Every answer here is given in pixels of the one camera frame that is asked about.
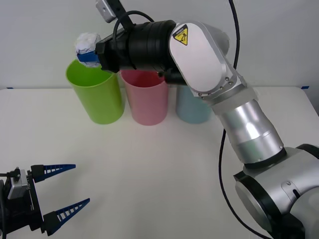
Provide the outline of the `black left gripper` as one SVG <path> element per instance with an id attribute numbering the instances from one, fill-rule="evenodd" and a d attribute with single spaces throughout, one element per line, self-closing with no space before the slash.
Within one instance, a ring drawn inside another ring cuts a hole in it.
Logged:
<path id="1" fill-rule="evenodd" d="M 52 211 L 43 215 L 42 218 L 34 186 L 34 182 L 38 183 L 44 181 L 47 178 L 74 168 L 76 168 L 75 164 L 31 166 L 31 174 L 33 179 L 32 177 L 27 177 L 27 189 L 24 195 L 17 199 L 8 199 L 11 182 L 9 179 L 6 179 L 3 189 L 6 233 L 9 234 L 25 226 L 29 226 L 31 231 L 41 227 L 42 233 L 46 232 L 48 236 L 51 236 L 80 210 L 82 210 L 90 202 L 90 198 L 57 211 Z"/>

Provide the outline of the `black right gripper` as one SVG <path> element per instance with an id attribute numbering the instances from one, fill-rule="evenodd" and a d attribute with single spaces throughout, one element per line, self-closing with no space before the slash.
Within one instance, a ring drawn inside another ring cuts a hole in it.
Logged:
<path id="1" fill-rule="evenodd" d="M 120 70 L 132 69 L 132 61 L 128 54 L 129 34 L 119 31 L 116 35 L 115 48 L 112 34 L 96 43 L 96 52 L 90 51 L 84 54 L 77 54 L 80 62 L 100 63 L 103 71 L 117 73 Z"/>

